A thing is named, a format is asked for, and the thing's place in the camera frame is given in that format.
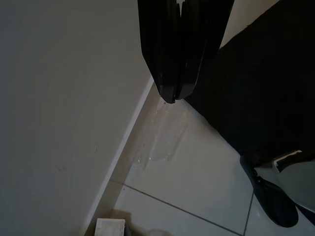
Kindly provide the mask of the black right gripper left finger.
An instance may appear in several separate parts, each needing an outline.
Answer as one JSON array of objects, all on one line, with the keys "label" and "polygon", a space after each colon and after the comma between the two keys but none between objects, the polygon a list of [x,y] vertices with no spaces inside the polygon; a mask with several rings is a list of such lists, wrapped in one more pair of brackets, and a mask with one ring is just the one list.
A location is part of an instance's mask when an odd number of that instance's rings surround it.
[{"label": "black right gripper left finger", "polygon": [[181,3],[139,0],[138,17],[143,58],[163,100],[174,103],[180,78]]}]

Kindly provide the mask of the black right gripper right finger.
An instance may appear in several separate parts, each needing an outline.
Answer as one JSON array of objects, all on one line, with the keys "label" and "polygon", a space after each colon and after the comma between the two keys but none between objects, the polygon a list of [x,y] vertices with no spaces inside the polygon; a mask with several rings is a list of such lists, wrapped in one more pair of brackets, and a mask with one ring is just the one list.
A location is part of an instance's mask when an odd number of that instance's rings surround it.
[{"label": "black right gripper right finger", "polygon": [[186,0],[182,3],[176,100],[193,92],[200,71],[218,52],[233,4],[233,0]]}]

